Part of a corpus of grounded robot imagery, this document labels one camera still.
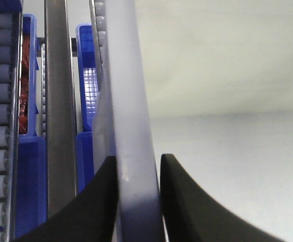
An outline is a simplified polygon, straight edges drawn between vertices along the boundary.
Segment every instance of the red food product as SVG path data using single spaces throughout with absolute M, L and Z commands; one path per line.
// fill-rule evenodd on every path
M 29 72 L 29 55 L 30 55 L 30 35 L 24 35 L 22 44 L 22 73 Z
M 28 132 L 28 117 L 19 117 L 19 134 L 24 135 Z
M 28 132 L 28 97 L 29 97 L 29 54 L 30 36 L 24 35 L 22 45 L 22 77 L 20 93 L 19 111 L 19 134 L 24 135 Z

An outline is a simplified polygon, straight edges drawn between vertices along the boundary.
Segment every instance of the black plastic piece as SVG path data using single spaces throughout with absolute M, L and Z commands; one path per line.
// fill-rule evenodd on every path
M 172 154 L 162 155 L 160 183 L 162 210 L 170 242 L 282 241 L 255 228 L 216 202 Z
M 118 201 L 116 159 L 105 162 L 86 188 L 64 209 L 14 242 L 108 242 Z

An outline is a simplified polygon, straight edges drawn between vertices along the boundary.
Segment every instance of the metal frame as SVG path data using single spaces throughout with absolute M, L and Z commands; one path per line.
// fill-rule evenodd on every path
M 16 187 L 17 187 L 17 167 L 18 167 L 18 139 L 19 139 L 19 97 L 20 97 L 20 78 L 21 78 L 21 60 L 22 60 L 22 27 L 23 16 L 18 14 L 18 41 L 17 55 L 15 57 L 15 69 L 12 77 L 12 106 L 11 106 L 11 127 L 8 149 L 8 167 L 7 167 L 7 201 L 6 201 L 6 232 L 4 241 L 10 241 L 15 238 L 15 212 L 16 212 Z
M 76 195 L 76 116 L 65 0 L 45 0 L 48 214 Z

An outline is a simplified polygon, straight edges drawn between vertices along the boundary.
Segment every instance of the blue plastic bin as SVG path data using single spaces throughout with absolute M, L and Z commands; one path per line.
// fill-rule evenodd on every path
M 0 0 L 0 12 L 21 12 L 22 2 L 20 0 Z
M 92 132 L 76 136 L 77 178 L 80 193 L 94 177 Z
M 36 136 L 36 70 L 37 70 L 37 20 L 34 15 L 24 14 L 23 33 L 30 34 L 28 132 L 21 137 Z
M 46 142 L 20 137 L 17 172 L 16 237 L 47 220 Z
M 97 73 L 94 56 L 91 24 L 77 26 L 78 67 L 84 132 L 92 131 L 92 120 L 96 113 L 98 94 Z
M 37 19 L 34 15 L 24 14 L 23 33 L 30 34 L 28 132 L 20 136 L 36 136 Z

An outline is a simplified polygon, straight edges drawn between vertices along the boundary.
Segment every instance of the roller conveyor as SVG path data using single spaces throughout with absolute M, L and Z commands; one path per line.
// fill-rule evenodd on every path
M 0 14 L 0 241 L 14 237 L 22 15 Z

